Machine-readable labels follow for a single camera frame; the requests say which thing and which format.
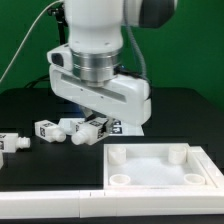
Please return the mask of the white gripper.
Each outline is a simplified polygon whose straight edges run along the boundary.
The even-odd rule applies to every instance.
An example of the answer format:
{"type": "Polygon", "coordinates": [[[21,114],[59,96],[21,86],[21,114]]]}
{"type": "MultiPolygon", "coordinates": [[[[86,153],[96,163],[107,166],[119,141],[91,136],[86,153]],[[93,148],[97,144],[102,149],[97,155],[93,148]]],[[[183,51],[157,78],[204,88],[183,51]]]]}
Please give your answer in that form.
{"type": "Polygon", "coordinates": [[[111,117],[104,124],[106,133],[112,131],[114,119],[140,126],[151,117],[150,87],[143,79],[117,75],[103,87],[90,87],[58,66],[51,65],[49,71],[53,92],[86,107],[83,110],[86,121],[95,118],[91,110],[111,117]]]}

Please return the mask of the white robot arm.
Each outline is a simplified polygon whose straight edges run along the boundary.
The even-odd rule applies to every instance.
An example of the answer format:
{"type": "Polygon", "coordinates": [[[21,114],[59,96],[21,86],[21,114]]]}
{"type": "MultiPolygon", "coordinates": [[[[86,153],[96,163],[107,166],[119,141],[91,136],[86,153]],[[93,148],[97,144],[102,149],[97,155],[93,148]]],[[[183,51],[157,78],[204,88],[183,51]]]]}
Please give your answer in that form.
{"type": "Polygon", "coordinates": [[[140,126],[151,116],[150,85],[119,70],[121,27],[159,28],[178,0],[64,0],[68,42],[47,53],[53,92],[109,118],[140,126]]]}

